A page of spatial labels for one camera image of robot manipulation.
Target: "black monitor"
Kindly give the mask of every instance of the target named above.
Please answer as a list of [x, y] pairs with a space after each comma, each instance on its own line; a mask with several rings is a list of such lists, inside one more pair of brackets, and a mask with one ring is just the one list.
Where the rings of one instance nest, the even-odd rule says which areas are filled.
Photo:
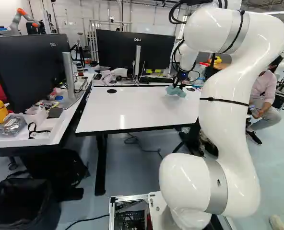
[[49, 95], [65, 79], [65, 34], [0, 36], [0, 84], [15, 113]]
[[175, 37], [110, 30], [96, 30], [99, 65], [132, 68], [136, 46], [141, 46], [140, 66], [146, 69], [167, 69]]

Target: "keyboard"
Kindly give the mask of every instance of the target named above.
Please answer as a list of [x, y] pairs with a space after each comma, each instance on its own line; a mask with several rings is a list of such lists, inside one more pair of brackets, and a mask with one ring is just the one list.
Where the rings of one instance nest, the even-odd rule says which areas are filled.
[[149, 82], [157, 82], [157, 83], [173, 83], [173, 79], [171, 78], [150, 78], [150, 77], [141, 77], [139, 83], [149, 83]]

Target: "black shoe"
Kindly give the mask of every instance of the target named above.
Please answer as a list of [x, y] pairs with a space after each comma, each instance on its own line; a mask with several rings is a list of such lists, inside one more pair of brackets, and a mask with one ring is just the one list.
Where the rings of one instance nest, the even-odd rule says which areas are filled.
[[256, 136], [256, 132], [249, 132], [246, 130], [246, 134], [249, 135], [253, 141], [255, 141], [257, 144], [261, 145], [262, 144], [262, 141]]

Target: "white wall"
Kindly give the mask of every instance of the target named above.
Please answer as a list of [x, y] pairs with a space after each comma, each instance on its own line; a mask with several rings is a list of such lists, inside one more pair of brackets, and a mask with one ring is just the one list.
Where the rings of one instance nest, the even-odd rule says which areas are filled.
[[[119, 18], [118, 3], [110, 1], [110, 16], [113, 16], [116, 21], [121, 21]], [[69, 22], [76, 25], [66, 25], [67, 20], [66, 10]], [[132, 32], [139, 33], [155, 33], [174, 35], [175, 26], [168, 20], [168, 13], [171, 8], [163, 8], [157, 6], [155, 14], [155, 6], [148, 5], [132, 5]], [[83, 25], [89, 31], [89, 20], [107, 20], [108, 19], [108, 2], [104, 0], [57, 0], [55, 3], [55, 13], [58, 22], [60, 33], [66, 33], [70, 45], [73, 45], [79, 36], [78, 32], [83, 33]], [[128, 3], [123, 4], [123, 21], [130, 20], [130, 6]], [[111, 29], [116, 30], [118, 25], [112, 25]], [[108, 29], [108, 25], [102, 25], [102, 29]]]
[[[28, 0], [0, 0], [0, 26], [9, 27], [16, 14], [16, 9], [19, 7], [31, 15]], [[22, 18], [18, 28], [23, 35], [27, 34], [26, 20], [24, 18]]]
[[54, 24], [54, 29], [56, 29], [56, 22], [55, 22], [54, 13], [52, 10], [52, 4], [50, 0], [30, 0], [30, 4], [31, 4], [34, 19], [38, 21], [43, 20], [47, 34], [51, 33], [47, 12], [51, 14], [51, 20], [52, 20], [52, 23]]

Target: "black bag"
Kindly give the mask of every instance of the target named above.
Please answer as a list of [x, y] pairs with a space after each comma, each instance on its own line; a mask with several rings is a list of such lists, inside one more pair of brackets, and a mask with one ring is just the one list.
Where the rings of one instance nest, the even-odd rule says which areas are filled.
[[82, 198], [83, 189], [74, 188], [85, 177], [88, 168], [76, 151], [60, 149], [21, 156], [21, 159], [32, 178], [51, 182], [58, 201]]
[[0, 182], [0, 230], [54, 230], [61, 209], [47, 180]]

